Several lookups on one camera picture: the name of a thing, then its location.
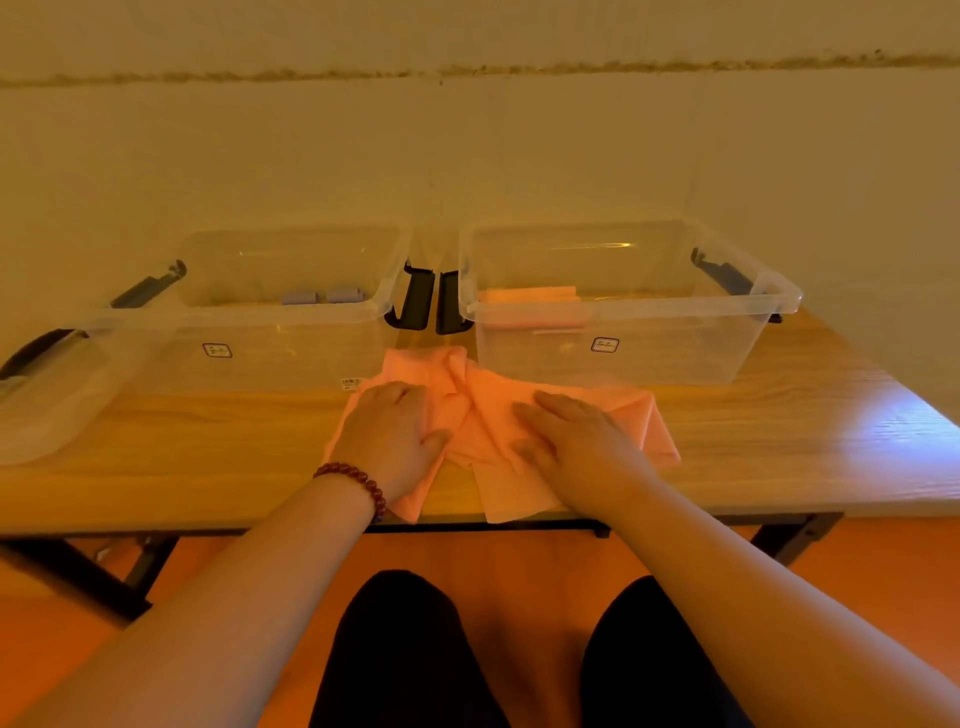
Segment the orange cloth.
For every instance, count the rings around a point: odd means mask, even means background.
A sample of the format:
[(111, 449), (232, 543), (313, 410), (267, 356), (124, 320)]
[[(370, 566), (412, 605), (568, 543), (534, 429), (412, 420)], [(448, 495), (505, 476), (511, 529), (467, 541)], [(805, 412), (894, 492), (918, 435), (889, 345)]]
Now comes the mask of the orange cloth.
[(590, 311), (574, 285), (487, 288), (471, 310), (477, 324), (493, 330), (577, 330)]
[(330, 459), (360, 396), (389, 382), (426, 389), (427, 431), (451, 431), (444, 460), (472, 469), (490, 524), (560, 506), (546, 482), (512, 449), (513, 442), (527, 435), (514, 415), (513, 403), (532, 404), (536, 391), (569, 396), (602, 409), (655, 467), (671, 467), (681, 461), (651, 392), (629, 386), (584, 388), (510, 379), (481, 367), (463, 346), (387, 349), (381, 371), (364, 380), (347, 401), (326, 446), (325, 459)]

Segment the person's left leg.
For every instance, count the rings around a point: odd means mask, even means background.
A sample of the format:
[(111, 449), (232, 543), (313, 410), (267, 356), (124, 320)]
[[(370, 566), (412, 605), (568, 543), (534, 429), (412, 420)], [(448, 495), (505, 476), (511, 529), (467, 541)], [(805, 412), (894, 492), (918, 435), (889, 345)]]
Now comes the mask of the person's left leg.
[(308, 728), (511, 728), (453, 601), (404, 569), (347, 605)]

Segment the person's right leg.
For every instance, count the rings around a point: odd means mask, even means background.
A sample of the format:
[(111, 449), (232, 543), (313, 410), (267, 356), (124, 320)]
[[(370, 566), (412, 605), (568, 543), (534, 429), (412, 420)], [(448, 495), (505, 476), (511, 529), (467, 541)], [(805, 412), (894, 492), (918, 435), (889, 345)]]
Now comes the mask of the person's right leg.
[(582, 728), (754, 728), (651, 575), (596, 624), (580, 674)]

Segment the clear plastic storage bin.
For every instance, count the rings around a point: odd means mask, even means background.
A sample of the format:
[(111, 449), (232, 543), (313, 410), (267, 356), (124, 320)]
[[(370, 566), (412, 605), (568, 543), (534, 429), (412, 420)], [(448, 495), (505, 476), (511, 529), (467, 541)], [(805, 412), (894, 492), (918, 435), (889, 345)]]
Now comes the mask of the clear plastic storage bin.
[[(754, 279), (733, 297), (690, 262), (730, 262)], [(797, 312), (801, 289), (721, 234), (686, 219), (487, 224), (459, 236), (459, 309), (474, 321), (479, 364), (530, 383), (576, 386), (714, 385), (732, 382), (767, 323)], [(768, 270), (782, 277), (760, 277)], [(474, 320), (488, 288), (574, 285), (589, 311), (577, 329), (492, 329)], [(698, 312), (726, 314), (698, 318)], [(620, 340), (591, 351), (596, 337)]]
[[(169, 332), (134, 378), (145, 392), (343, 391), (395, 346), (400, 332), (383, 316), (407, 288), (411, 239), (390, 224), (199, 231), (176, 251), (186, 276), (160, 296), (137, 309), (87, 306), (68, 322)], [(366, 300), (325, 303), (342, 286)]]
[(75, 440), (167, 345), (164, 330), (86, 330), (25, 375), (0, 381), (0, 466), (32, 462)]

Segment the folded orange cloth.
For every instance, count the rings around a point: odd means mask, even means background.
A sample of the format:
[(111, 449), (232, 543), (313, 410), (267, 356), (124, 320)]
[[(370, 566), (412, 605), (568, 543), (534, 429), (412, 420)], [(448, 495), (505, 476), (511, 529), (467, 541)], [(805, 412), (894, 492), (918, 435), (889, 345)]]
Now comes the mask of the folded orange cloth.
[(471, 310), (477, 324), (493, 330), (577, 330), (590, 311), (574, 285), (487, 288)]

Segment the person's right forearm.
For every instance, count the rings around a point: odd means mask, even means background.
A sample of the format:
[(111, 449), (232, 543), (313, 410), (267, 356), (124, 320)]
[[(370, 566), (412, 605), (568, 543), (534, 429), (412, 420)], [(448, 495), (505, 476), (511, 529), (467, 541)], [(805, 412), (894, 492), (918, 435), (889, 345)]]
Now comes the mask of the person's right forearm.
[(960, 728), (960, 687), (657, 478), (600, 519), (678, 608), (757, 726)]

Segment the black metal table frame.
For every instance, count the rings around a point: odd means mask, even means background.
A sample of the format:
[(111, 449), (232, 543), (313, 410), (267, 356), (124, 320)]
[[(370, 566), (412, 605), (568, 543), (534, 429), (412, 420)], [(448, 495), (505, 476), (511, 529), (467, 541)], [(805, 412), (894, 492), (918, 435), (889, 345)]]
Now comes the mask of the black metal table frame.
[[(719, 515), (726, 527), (753, 527), (750, 543), (779, 564), (790, 566), (812, 544), (838, 525), (841, 512)], [(366, 528), (367, 533), (471, 533), (578, 530), (608, 539), (612, 529), (604, 522), (582, 516), (528, 517), (503, 523), (480, 520), (437, 520), (408, 524), (390, 516)], [(127, 625), (151, 607), (149, 594), (178, 543), (186, 538), (238, 537), (246, 527), (120, 530), (102, 532), (0, 534), (0, 559), (23, 569), (31, 577), (99, 612), (118, 625)], [(73, 540), (133, 539), (140, 554), (130, 571), (119, 577), (72, 544)]]

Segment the person's right hand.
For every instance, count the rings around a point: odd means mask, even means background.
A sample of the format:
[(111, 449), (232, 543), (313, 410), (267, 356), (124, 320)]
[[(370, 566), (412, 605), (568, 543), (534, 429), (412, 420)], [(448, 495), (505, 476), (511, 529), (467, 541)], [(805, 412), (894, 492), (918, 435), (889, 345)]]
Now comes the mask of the person's right hand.
[(584, 516), (610, 523), (661, 480), (642, 451), (601, 409), (564, 394), (534, 393), (511, 406), (525, 436), (549, 442), (553, 474), (539, 474), (558, 500)]

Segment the person's leg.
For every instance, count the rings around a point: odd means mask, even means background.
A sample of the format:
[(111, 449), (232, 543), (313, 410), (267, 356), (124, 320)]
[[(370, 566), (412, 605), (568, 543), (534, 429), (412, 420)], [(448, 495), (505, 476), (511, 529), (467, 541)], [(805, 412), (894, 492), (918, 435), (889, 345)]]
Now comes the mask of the person's leg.
[(651, 575), (596, 624), (580, 674), (582, 728), (754, 728)]
[(511, 728), (453, 601), (404, 569), (347, 605), (308, 728)]

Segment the person's left forearm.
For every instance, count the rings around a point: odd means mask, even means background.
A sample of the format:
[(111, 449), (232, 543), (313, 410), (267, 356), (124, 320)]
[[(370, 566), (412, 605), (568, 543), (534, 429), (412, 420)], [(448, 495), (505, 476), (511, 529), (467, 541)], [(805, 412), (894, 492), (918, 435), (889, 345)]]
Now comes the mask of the person's left forearm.
[(311, 481), (9, 728), (256, 728), (374, 515), (356, 481)]

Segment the person's left hand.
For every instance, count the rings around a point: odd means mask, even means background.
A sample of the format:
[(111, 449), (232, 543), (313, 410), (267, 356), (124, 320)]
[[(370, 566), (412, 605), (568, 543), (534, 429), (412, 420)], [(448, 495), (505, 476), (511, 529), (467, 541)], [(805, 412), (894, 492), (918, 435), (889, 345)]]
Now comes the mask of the person's left hand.
[(420, 456), (422, 440), (438, 431), (428, 425), (427, 395), (426, 386), (401, 381), (366, 389), (325, 460), (364, 473), (388, 506), (411, 495), (434, 468)]

